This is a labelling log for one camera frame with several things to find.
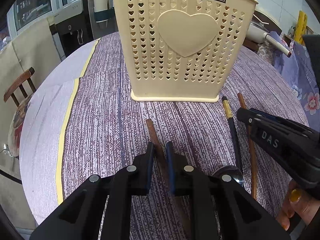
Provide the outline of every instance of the floral fabric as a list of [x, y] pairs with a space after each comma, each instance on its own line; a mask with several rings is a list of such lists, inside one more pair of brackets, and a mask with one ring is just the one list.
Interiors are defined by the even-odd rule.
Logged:
[[292, 55], [288, 58], [279, 50], [276, 50], [273, 54], [274, 67], [289, 84], [297, 100], [300, 101], [309, 126], [316, 131], [320, 131], [319, 88], [307, 48], [296, 42], [292, 42], [289, 48], [275, 32], [271, 32], [270, 35], [291, 51]]

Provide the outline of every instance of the chopstick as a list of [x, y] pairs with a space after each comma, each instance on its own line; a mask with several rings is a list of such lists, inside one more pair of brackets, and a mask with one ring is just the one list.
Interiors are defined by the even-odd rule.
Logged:
[[[165, 184], [167, 188], [169, 189], [169, 173], [168, 173], [168, 163], [164, 157], [164, 152], [161, 147], [160, 141], [158, 139], [156, 129], [153, 125], [153, 121], [151, 119], [146, 119], [147, 127], [149, 130], [149, 135], [151, 142], [155, 146], [155, 156], [160, 164], [160, 170], [164, 176]], [[172, 197], [174, 206], [176, 207], [180, 222], [182, 223], [182, 227], [185, 231], [187, 239], [191, 239], [191, 230], [190, 230], [190, 219], [188, 215], [185, 213], [183, 206], [182, 206], [182, 199], [179, 197]]]
[[227, 97], [225, 97], [225, 96], [222, 97], [222, 103], [223, 103], [224, 110], [226, 111], [226, 117], [227, 117], [228, 123], [229, 123], [232, 144], [233, 144], [233, 148], [235, 150], [236, 166], [238, 167], [238, 169], [242, 173], [243, 168], [242, 168], [240, 145], [239, 145], [236, 125], [233, 120], [231, 108], [230, 108], [229, 101], [228, 101]]
[[[238, 93], [238, 99], [240, 102], [240, 106], [244, 109], [247, 109], [245, 105], [244, 98], [241, 93]], [[256, 160], [256, 150], [254, 148], [254, 143], [250, 138], [251, 127], [247, 126], [247, 134], [248, 134], [248, 143], [249, 143], [249, 152], [251, 159], [251, 196], [256, 200], [257, 199], [257, 184], [258, 184], [258, 168], [257, 168], [257, 160]]]

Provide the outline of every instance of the window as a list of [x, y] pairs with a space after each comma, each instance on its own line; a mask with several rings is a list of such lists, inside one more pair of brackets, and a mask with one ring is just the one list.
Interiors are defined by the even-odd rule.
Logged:
[[17, 30], [38, 18], [39, 16], [50, 12], [50, 0], [16, 0], [13, 5], [14, 18]]

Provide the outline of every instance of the finger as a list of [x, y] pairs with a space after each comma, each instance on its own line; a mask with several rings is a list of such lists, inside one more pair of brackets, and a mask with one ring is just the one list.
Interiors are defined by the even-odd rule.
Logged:
[[282, 210], [287, 215], [287, 217], [291, 218], [294, 215], [294, 209], [292, 208], [289, 197], [291, 195], [292, 190], [297, 187], [297, 183], [294, 180], [291, 180], [288, 186], [288, 192], [285, 195], [284, 202], [282, 204]]
[[295, 212], [308, 225], [320, 207], [320, 201], [302, 189], [294, 189], [290, 194], [290, 204]]
[[289, 229], [290, 220], [282, 209], [280, 210], [276, 220], [279, 222], [279, 224], [283, 227], [284, 230], [287, 231]]

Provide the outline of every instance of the fingernail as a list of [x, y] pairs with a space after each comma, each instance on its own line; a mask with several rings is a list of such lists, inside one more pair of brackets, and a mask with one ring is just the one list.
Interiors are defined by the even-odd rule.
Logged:
[[287, 231], [287, 226], [286, 226], [286, 225], [281, 224], [281, 226], [282, 226], [282, 228], [283, 228], [284, 230], [286, 230], [286, 231]]
[[301, 189], [294, 189], [290, 194], [290, 202], [295, 203], [301, 198]]

